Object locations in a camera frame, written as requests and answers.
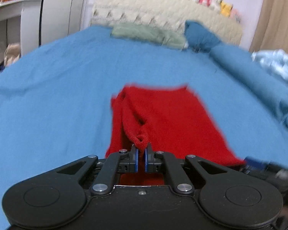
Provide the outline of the green pillow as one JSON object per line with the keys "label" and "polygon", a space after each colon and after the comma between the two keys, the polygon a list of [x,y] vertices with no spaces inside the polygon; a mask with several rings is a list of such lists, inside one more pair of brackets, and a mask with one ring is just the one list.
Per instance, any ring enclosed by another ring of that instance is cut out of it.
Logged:
{"label": "green pillow", "polygon": [[188,47],[186,38],[172,30],[134,23],[120,23],[113,26],[111,36],[184,50]]}

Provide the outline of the white grey wardrobe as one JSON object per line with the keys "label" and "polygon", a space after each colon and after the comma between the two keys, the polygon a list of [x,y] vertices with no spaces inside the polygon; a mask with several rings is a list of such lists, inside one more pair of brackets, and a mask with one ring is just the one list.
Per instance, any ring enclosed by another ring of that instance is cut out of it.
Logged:
{"label": "white grey wardrobe", "polygon": [[39,43],[44,45],[80,30],[84,0],[42,0]]}

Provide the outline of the blue bed sheet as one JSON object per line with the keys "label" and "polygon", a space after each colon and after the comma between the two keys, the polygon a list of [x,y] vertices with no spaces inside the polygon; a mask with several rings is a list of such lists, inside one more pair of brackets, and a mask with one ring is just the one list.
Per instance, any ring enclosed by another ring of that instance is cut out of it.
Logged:
{"label": "blue bed sheet", "polygon": [[207,53],[114,39],[92,26],[41,46],[0,73],[0,229],[5,191],[81,157],[104,157],[110,100],[128,84],[187,85],[230,148],[288,166],[288,129]]}

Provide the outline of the white plush toy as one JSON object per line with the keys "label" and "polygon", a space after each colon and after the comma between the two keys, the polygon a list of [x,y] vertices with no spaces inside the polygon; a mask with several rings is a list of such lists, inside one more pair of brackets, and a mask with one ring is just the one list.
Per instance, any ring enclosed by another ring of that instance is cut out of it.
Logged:
{"label": "white plush toy", "polygon": [[210,0],[209,8],[212,11],[220,12],[221,11],[221,2],[222,2],[222,0]]}

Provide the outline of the light blue blanket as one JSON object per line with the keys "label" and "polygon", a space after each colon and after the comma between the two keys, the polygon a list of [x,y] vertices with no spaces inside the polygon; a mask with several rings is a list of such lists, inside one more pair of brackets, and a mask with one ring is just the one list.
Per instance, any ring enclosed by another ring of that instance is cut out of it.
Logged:
{"label": "light blue blanket", "polygon": [[252,61],[257,62],[267,73],[281,78],[288,84],[288,53],[282,49],[260,50],[251,55]]}

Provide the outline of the red knitted garment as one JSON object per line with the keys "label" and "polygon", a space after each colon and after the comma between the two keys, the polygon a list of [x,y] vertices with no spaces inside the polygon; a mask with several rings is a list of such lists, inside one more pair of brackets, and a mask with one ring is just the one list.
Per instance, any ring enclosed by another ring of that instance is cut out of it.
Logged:
{"label": "red knitted garment", "polygon": [[139,150],[138,172],[122,174],[121,185],[164,184],[161,174],[145,172],[143,156],[148,144],[154,151],[170,152],[178,159],[194,154],[227,167],[244,165],[187,87],[157,90],[125,86],[112,97],[111,107],[112,135],[106,155],[132,146]]}

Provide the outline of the dark blue pillow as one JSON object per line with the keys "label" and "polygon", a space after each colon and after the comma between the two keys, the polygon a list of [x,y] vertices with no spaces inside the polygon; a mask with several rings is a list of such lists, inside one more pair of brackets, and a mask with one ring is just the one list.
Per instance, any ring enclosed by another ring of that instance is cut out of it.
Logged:
{"label": "dark blue pillow", "polygon": [[213,47],[222,43],[208,28],[193,20],[186,20],[184,35],[188,46],[195,51],[208,53]]}

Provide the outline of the light pink plush toy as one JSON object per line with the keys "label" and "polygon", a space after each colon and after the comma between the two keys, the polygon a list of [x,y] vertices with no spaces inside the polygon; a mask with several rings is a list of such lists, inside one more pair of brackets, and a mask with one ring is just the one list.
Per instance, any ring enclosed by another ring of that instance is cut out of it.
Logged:
{"label": "light pink plush toy", "polygon": [[241,23],[241,15],[237,9],[232,9],[230,12],[230,18],[237,23]]}

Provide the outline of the blue rolled duvet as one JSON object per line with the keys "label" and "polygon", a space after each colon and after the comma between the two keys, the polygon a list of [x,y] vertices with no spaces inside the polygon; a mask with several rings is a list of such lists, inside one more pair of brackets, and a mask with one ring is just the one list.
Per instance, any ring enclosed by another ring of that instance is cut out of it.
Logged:
{"label": "blue rolled duvet", "polygon": [[245,85],[288,129],[288,85],[256,64],[250,52],[235,45],[218,44],[209,52],[219,66]]}

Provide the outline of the cream quilted headboard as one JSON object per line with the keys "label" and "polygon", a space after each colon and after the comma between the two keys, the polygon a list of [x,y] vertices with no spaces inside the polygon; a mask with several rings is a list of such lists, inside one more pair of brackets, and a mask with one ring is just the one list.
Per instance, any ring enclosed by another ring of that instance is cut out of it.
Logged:
{"label": "cream quilted headboard", "polygon": [[201,23],[224,42],[240,44],[239,23],[192,0],[95,0],[90,24],[149,24],[182,34],[187,20]]}

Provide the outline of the beige curtain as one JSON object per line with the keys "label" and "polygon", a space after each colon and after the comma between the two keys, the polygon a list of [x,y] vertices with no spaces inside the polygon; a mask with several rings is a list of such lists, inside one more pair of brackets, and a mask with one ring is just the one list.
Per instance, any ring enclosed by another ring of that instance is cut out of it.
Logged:
{"label": "beige curtain", "polygon": [[250,51],[282,49],[288,53],[288,0],[263,0]]}

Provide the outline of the yellow plush toy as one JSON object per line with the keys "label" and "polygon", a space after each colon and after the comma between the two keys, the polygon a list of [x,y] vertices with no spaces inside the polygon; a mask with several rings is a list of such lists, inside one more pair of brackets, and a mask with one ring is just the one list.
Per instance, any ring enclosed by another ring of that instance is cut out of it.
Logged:
{"label": "yellow plush toy", "polygon": [[220,6],[221,6],[221,15],[229,18],[230,13],[233,9],[233,4],[226,3],[225,1],[222,0]]}

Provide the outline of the white desk shelf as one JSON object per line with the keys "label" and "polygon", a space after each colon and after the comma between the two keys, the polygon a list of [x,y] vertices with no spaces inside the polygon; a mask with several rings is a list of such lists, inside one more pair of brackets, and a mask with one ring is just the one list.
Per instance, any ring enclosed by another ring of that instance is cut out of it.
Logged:
{"label": "white desk shelf", "polygon": [[40,46],[41,0],[14,0],[0,5],[0,53],[19,43],[21,55]]}

